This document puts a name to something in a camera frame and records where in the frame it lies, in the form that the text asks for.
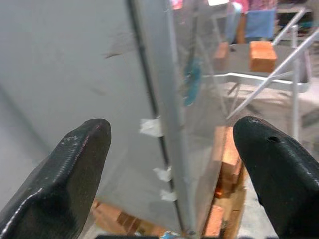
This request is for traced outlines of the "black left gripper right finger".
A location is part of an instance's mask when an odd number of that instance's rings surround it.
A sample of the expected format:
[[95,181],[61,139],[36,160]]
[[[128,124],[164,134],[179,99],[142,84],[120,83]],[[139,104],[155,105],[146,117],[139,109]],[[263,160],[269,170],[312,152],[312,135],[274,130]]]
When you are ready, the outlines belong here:
[[319,163],[267,121],[244,116],[233,138],[259,203],[281,239],[319,237]]

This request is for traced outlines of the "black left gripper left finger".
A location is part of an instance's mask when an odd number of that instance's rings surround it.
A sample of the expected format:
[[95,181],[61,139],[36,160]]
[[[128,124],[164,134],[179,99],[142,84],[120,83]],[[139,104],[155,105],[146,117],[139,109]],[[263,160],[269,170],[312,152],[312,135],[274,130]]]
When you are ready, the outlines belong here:
[[3,239],[76,239],[97,193],[111,126],[91,119],[67,133],[0,213]]

